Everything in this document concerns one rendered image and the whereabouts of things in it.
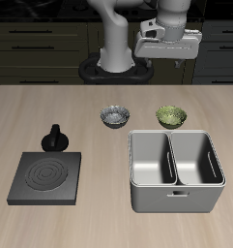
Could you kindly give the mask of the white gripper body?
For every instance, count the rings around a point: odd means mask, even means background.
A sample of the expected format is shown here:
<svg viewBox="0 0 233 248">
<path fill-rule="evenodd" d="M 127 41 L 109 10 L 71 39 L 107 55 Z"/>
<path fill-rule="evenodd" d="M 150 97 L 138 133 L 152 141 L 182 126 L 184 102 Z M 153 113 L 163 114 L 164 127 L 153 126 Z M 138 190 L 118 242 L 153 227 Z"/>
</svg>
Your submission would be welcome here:
<svg viewBox="0 0 233 248">
<path fill-rule="evenodd" d="M 142 58 L 194 59 L 197 57 L 202 33 L 186 29 L 181 40 L 168 43 L 156 38 L 143 38 L 136 35 L 134 55 Z"/>
</svg>

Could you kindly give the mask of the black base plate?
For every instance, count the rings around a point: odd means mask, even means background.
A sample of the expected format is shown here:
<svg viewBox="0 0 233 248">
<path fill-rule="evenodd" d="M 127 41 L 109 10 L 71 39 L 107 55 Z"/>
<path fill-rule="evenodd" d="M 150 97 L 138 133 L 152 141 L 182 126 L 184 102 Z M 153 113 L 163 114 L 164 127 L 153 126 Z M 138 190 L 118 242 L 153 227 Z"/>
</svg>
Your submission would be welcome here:
<svg viewBox="0 0 233 248">
<path fill-rule="evenodd" d="M 134 66 L 123 73 L 110 73 L 98 66 L 101 55 L 92 52 L 78 69 L 79 76 L 88 85 L 142 85 L 154 75 L 154 67 L 147 68 L 146 60 L 133 56 Z"/>
</svg>

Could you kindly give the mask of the white two-bin basket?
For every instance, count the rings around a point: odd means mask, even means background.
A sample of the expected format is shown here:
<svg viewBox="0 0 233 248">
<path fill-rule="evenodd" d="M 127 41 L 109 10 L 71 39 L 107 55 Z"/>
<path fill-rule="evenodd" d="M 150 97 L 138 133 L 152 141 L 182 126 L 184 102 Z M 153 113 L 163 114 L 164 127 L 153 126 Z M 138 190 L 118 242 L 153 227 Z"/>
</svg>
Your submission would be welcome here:
<svg viewBox="0 0 233 248">
<path fill-rule="evenodd" d="M 205 131 L 133 130 L 129 160 L 131 207 L 138 213 L 208 213 L 226 184 Z"/>
</svg>

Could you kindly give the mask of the grey fluted bowl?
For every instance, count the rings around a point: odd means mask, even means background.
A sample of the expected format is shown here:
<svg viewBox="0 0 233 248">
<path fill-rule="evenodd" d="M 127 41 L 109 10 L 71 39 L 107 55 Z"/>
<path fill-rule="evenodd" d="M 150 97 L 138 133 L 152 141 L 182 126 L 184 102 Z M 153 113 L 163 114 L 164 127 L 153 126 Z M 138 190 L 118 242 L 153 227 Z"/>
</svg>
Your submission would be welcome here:
<svg viewBox="0 0 233 248">
<path fill-rule="evenodd" d="M 100 112 L 103 124 L 111 129 L 119 129 L 125 126 L 130 116 L 130 112 L 121 106 L 108 106 Z"/>
</svg>

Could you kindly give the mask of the dark kitchen cupboards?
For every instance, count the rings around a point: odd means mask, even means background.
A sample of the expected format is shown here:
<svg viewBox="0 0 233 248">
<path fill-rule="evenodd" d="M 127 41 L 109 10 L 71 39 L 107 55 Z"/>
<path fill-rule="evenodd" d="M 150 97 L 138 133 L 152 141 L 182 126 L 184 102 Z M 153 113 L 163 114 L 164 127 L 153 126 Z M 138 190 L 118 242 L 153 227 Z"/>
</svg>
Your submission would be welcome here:
<svg viewBox="0 0 233 248">
<path fill-rule="evenodd" d="M 186 28 L 199 30 L 197 57 L 149 58 L 153 84 L 233 84 L 233 21 L 211 21 L 191 0 Z M 134 51 L 140 23 L 158 11 L 146 3 L 115 12 L 128 22 Z M 87 0 L 0 0 L 0 84 L 81 84 L 79 65 L 104 46 L 102 18 Z"/>
</svg>

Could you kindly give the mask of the green fluted bowl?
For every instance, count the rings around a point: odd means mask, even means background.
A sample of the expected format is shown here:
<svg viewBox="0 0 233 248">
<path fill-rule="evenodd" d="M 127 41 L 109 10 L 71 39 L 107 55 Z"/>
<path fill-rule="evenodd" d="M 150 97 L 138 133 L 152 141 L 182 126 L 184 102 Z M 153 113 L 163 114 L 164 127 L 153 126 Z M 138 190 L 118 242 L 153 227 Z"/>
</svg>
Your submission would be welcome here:
<svg viewBox="0 0 233 248">
<path fill-rule="evenodd" d="M 166 129 L 177 129 L 187 119 L 187 113 L 175 106 L 164 106 L 157 110 L 156 118 L 162 127 Z"/>
</svg>

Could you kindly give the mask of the round black knob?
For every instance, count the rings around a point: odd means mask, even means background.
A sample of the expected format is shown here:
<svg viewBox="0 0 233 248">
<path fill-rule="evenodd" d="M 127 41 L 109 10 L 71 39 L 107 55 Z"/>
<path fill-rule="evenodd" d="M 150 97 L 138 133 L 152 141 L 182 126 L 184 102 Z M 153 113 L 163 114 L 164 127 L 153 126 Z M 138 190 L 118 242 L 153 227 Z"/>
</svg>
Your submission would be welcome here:
<svg viewBox="0 0 233 248">
<path fill-rule="evenodd" d="M 42 149 L 48 151 L 64 151 L 69 145 L 69 139 L 60 131 L 58 124 L 53 124 L 50 133 L 42 139 Z"/>
</svg>

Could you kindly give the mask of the dark grey stove plate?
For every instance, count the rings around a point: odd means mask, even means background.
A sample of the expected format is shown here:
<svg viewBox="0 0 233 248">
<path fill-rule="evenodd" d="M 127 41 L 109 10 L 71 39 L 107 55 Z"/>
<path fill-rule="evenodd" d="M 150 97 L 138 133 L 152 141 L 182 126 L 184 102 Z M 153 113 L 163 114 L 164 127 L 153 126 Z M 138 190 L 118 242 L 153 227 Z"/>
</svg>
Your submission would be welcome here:
<svg viewBox="0 0 233 248">
<path fill-rule="evenodd" d="M 75 205 L 80 152 L 23 152 L 8 205 Z"/>
</svg>

